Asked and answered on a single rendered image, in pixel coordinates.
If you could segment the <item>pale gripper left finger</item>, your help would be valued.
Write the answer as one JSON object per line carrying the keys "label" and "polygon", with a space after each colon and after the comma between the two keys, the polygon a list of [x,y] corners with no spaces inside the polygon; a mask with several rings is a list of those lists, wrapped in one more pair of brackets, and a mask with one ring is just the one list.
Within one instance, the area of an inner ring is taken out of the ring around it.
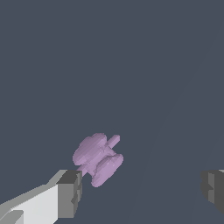
{"label": "pale gripper left finger", "polygon": [[54,224],[73,218],[82,195],[82,173],[59,170],[45,185],[0,205],[0,224]]}

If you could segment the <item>purple spool-shaped object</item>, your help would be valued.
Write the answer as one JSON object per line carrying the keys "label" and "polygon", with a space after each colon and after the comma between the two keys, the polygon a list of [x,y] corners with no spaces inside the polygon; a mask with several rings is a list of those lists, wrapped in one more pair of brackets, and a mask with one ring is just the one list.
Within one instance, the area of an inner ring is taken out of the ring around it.
{"label": "purple spool-shaped object", "polygon": [[74,152],[73,163],[79,166],[82,175],[91,175],[93,187],[101,186],[123,163],[123,155],[113,150],[119,141],[119,135],[108,140],[104,133],[95,133],[86,137]]}

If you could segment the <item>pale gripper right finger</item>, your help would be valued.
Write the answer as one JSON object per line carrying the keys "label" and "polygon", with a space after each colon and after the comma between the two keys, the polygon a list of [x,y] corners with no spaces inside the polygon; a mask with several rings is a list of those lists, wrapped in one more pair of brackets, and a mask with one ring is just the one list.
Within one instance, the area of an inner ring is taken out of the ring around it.
{"label": "pale gripper right finger", "polygon": [[202,171],[200,178],[203,196],[224,214],[224,170]]}

